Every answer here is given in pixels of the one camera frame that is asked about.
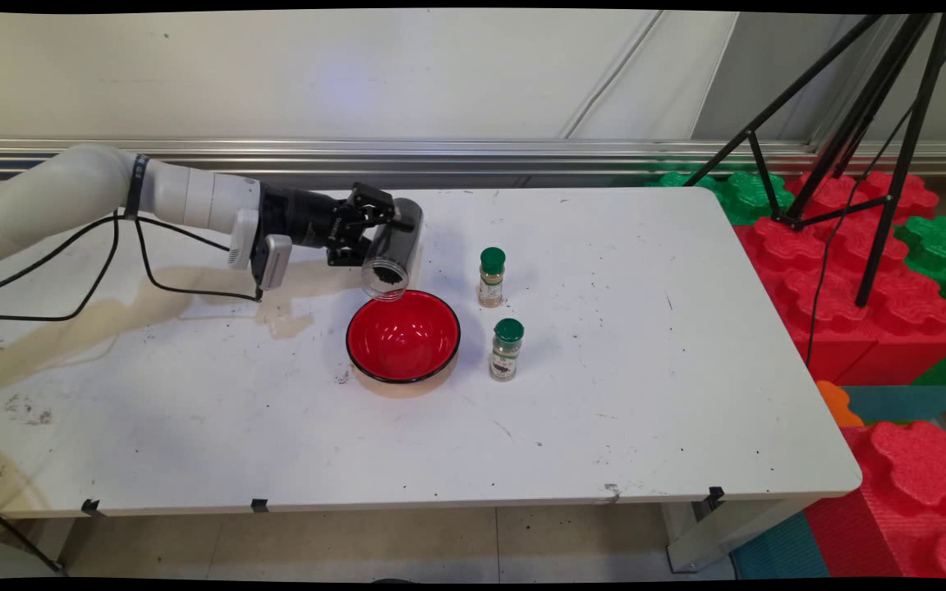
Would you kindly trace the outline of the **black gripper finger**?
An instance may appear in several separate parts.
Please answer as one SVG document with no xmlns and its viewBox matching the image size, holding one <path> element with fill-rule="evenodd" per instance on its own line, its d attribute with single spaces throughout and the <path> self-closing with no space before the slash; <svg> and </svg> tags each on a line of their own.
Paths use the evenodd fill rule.
<svg viewBox="0 0 946 591">
<path fill-rule="evenodd" d="M 388 192 L 354 182 L 348 197 L 338 205 L 339 228 L 389 225 L 398 219 L 398 206 Z"/>
<path fill-rule="evenodd" d="M 365 223 L 341 223 L 327 239 L 327 262 L 332 267 L 363 266 L 371 239 L 365 238 Z"/>
</svg>

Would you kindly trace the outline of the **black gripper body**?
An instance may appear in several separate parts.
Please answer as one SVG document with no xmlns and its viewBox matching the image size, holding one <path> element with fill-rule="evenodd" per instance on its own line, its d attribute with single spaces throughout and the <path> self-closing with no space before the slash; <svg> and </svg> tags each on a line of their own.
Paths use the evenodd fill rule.
<svg viewBox="0 0 946 591">
<path fill-rule="evenodd" d="M 259 238 L 286 236 L 293 245 L 339 250 L 344 235 L 346 202 L 320 192 L 264 187 L 259 200 Z"/>
</svg>

